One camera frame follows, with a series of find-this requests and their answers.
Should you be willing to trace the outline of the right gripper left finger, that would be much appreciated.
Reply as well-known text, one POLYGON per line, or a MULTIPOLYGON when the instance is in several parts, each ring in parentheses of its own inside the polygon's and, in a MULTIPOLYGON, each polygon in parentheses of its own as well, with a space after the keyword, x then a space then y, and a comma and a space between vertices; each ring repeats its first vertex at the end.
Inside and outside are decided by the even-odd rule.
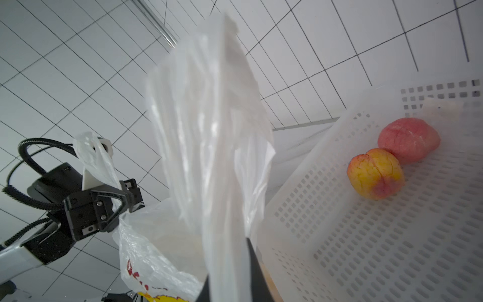
POLYGON ((210 278, 207 277, 196 302, 210 302, 210 278))

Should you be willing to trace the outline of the white basket perforated plastic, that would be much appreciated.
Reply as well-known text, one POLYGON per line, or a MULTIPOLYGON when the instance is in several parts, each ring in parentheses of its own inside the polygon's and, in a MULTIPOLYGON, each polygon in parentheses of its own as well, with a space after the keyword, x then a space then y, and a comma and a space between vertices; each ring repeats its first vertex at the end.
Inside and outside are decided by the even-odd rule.
POLYGON ((362 93, 265 209, 262 260, 284 301, 482 300, 482 73, 417 76, 362 93), (441 146, 372 201, 347 177, 404 117, 441 146))

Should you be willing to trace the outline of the red peach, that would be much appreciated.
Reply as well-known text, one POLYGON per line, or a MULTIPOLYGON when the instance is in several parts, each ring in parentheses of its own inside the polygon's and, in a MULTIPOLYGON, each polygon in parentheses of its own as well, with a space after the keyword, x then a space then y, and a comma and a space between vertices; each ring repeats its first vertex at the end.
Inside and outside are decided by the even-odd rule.
POLYGON ((401 118, 382 129, 378 147, 392 153, 401 165, 425 158, 440 147, 438 132, 419 118, 401 118))

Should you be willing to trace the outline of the yellow-red peach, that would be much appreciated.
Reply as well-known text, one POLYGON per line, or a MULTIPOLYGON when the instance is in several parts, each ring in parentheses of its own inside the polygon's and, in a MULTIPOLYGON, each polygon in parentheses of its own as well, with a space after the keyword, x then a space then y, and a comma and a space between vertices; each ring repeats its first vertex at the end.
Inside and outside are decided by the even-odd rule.
POLYGON ((405 186, 401 164, 390 152, 375 148, 355 156, 347 168, 354 190, 370 200, 382 200, 405 186))

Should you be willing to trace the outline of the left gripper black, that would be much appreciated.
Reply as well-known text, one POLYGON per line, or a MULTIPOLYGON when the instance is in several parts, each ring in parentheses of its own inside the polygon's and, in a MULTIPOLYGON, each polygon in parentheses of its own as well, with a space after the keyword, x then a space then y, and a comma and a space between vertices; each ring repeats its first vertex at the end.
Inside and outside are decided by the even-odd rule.
POLYGON ((145 207, 141 190, 134 179, 119 183, 121 189, 102 185, 66 197, 64 209, 75 242, 97 232, 112 232, 118 226, 121 214, 145 207))

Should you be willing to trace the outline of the white printed plastic bag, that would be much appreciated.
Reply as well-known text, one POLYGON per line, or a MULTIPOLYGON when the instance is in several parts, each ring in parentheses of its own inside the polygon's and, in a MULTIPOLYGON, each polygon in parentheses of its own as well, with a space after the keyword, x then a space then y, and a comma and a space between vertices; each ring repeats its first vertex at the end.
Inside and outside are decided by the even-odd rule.
POLYGON ((123 282, 143 301, 252 301, 250 255, 275 155, 258 84, 225 14, 180 40, 146 80, 170 196, 119 217, 123 282))

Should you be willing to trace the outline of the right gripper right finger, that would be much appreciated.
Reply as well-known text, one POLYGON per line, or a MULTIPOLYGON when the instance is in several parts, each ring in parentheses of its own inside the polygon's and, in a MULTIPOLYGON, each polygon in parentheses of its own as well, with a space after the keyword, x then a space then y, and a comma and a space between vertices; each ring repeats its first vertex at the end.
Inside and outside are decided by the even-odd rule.
POLYGON ((251 294, 253 302, 274 302, 265 277, 262 272, 262 268, 257 259, 255 250, 249 238, 247 238, 247 246, 250 255, 250 284, 251 294))

